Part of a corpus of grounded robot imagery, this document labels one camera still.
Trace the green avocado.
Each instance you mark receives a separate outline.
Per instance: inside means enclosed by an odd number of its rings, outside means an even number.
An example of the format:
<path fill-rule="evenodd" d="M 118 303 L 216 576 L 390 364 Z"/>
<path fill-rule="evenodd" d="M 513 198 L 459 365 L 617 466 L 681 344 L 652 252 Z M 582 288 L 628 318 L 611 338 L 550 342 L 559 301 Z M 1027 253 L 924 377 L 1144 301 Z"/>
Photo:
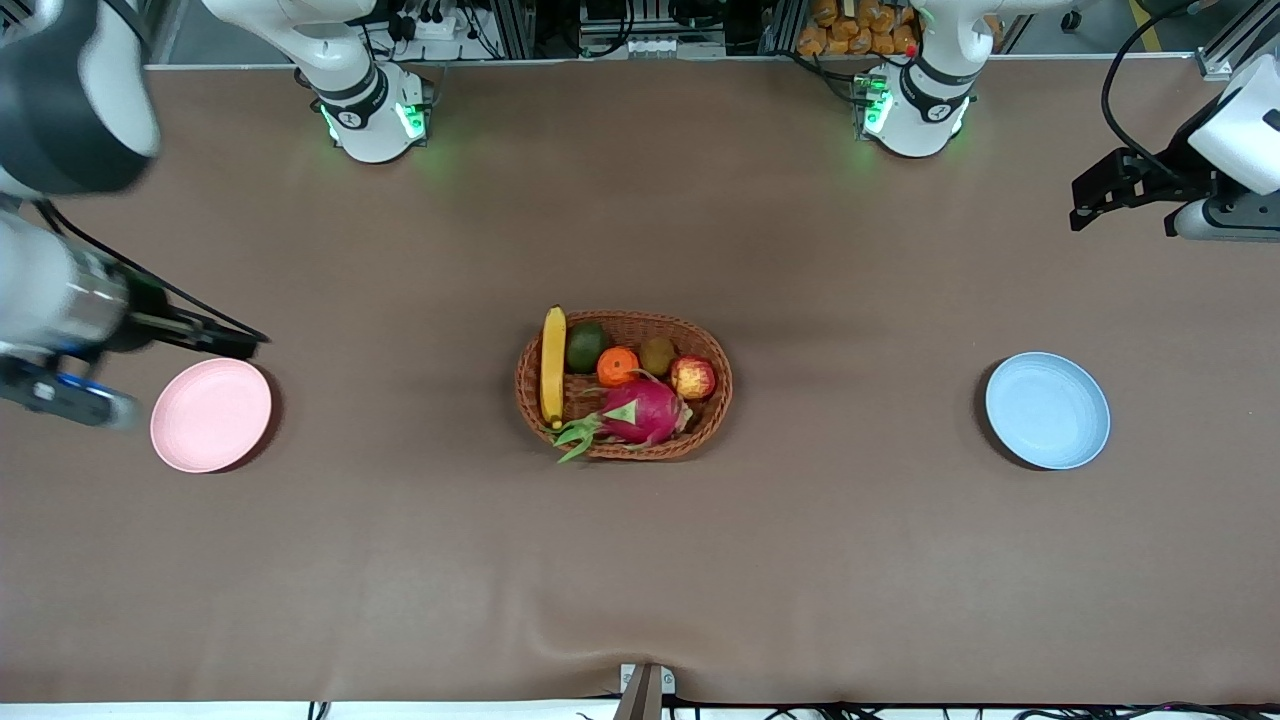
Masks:
<path fill-rule="evenodd" d="M 568 328 L 564 365 L 571 374 L 593 374 L 600 356 L 612 346 L 611 337 L 599 322 L 580 322 Z"/>

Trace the aluminium frame rail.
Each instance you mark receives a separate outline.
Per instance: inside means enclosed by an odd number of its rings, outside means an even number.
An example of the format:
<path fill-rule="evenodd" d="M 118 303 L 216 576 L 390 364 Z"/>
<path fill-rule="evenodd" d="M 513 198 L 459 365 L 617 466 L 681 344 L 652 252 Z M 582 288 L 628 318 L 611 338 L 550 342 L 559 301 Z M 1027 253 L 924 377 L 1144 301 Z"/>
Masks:
<path fill-rule="evenodd" d="M 1260 55 L 1280 58 L 1280 0 L 1247 0 L 1196 53 L 1201 76 L 1210 82 L 1230 79 L 1234 70 Z"/>

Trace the pink dragon fruit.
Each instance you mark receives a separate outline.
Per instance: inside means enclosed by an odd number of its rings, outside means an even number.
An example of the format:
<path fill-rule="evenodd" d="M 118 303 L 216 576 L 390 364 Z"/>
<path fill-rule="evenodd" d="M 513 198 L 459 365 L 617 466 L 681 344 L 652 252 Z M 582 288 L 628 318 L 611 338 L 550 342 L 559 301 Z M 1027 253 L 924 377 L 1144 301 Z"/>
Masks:
<path fill-rule="evenodd" d="M 584 395 L 600 406 L 552 432 L 553 445 L 567 448 L 563 462 L 603 445 L 630 452 L 655 447 L 685 432 L 694 416 L 684 397 L 643 370 L 621 386 L 591 387 Z"/>

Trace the brown wicker basket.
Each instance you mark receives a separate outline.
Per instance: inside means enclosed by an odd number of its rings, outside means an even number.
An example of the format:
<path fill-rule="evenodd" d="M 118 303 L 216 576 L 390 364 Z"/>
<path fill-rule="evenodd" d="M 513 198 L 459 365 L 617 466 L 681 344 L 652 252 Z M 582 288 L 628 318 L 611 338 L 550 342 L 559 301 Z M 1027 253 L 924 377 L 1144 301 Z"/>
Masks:
<path fill-rule="evenodd" d="M 692 418 L 686 429 L 673 439 L 652 448 L 630 452 L 618 445 L 590 448 L 586 455 L 600 460 L 676 461 L 696 452 L 724 420 L 733 398 L 733 373 L 719 341 L 700 325 L 685 319 L 632 310 L 586 310 L 566 313 L 570 329 L 585 322 L 596 322 L 618 345 L 637 350 L 652 337 L 668 337 L 681 354 L 709 361 L 716 375 L 716 388 L 708 398 L 691 401 Z M 515 369 L 515 400 L 529 429 L 544 443 L 553 442 L 550 425 L 544 421 L 540 405 L 541 331 L 534 332 L 524 346 Z"/>

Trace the brown table mat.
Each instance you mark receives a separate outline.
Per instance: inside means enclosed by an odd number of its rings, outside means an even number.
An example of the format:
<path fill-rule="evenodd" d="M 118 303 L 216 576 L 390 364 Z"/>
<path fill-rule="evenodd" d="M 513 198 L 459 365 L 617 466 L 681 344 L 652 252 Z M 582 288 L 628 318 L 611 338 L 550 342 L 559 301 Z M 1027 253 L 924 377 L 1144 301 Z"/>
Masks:
<path fill-rule="evenodd" d="M 1068 227 L 1102 61 L 996 61 L 902 160 L 788 61 L 456 67 L 431 141 L 326 140 L 283 69 L 152 70 L 164 151 L 79 227 L 271 343 L 227 473 L 0 406 L 0 702 L 526 700 L 672 667 L 700 702 L 1280 702 L 1280 246 Z M 547 311 L 713 334 L 676 461 L 563 462 Z M 983 407 L 1100 383 L 1068 471 Z"/>

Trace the orange mandarin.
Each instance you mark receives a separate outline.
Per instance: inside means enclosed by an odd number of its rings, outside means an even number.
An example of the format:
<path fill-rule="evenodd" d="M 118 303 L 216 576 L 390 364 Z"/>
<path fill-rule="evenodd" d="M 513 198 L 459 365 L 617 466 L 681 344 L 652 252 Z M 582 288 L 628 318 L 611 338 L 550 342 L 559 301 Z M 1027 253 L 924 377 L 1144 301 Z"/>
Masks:
<path fill-rule="evenodd" d="M 634 379 L 641 368 L 639 356 L 631 348 L 613 346 L 596 360 L 596 380 L 605 388 L 622 386 Z"/>

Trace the bag of orange fruits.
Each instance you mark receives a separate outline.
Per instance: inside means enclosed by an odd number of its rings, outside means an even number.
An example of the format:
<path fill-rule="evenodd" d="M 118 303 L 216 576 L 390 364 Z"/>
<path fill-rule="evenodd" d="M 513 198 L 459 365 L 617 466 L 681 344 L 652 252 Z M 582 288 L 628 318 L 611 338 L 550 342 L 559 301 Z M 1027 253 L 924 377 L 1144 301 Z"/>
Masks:
<path fill-rule="evenodd" d="M 914 58 L 920 18 L 909 0 L 808 0 L 795 51 L 803 56 Z"/>

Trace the red yellow apple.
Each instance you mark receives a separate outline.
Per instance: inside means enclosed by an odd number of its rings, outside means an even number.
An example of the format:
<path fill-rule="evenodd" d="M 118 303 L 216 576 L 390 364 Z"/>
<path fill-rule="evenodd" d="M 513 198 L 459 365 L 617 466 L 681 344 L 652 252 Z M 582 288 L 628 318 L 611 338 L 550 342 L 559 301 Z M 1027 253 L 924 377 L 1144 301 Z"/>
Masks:
<path fill-rule="evenodd" d="M 681 398 L 701 401 L 716 392 L 717 374 L 707 357 L 684 355 L 671 363 L 668 382 Z"/>

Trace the light blue plate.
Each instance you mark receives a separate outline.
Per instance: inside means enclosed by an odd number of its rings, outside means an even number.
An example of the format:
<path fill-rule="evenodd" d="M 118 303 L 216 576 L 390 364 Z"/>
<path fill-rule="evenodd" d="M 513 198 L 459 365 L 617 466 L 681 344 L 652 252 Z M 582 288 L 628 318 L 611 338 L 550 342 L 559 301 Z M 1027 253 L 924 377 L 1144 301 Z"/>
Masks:
<path fill-rule="evenodd" d="M 1068 357 L 1016 354 L 992 370 L 983 393 L 987 421 L 1020 461 L 1068 471 L 1096 460 L 1112 429 L 1100 383 Z"/>

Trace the pink plate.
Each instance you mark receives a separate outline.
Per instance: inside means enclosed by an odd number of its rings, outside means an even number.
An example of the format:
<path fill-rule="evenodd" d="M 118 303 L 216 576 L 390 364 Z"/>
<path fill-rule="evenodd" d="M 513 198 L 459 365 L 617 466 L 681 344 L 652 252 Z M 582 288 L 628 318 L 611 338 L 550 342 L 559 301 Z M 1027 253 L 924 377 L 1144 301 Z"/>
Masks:
<path fill-rule="evenodd" d="M 273 414 L 269 379 L 250 363 L 216 357 L 187 368 L 164 388 L 150 419 L 150 439 L 169 468 L 224 471 L 260 446 Z"/>

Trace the white power strip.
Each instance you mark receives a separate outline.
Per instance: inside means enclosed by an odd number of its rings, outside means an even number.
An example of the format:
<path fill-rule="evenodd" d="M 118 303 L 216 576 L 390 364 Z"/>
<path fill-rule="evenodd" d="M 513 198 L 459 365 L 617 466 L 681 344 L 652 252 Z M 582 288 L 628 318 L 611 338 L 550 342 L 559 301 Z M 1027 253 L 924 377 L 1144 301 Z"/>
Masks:
<path fill-rule="evenodd" d="M 426 3 L 394 10 L 387 32 L 393 42 L 479 40 L 480 26 L 467 6 Z"/>

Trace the yellow banana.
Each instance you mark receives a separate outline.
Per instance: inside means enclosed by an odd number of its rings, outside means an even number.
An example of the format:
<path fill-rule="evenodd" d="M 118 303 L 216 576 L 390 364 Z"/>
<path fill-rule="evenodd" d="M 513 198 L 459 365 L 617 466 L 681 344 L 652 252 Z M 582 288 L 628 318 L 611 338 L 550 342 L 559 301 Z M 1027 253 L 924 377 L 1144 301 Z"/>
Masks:
<path fill-rule="evenodd" d="M 541 327 L 539 404 L 541 419 L 553 430 L 564 424 L 564 351 L 568 324 L 564 310 L 552 306 Z"/>

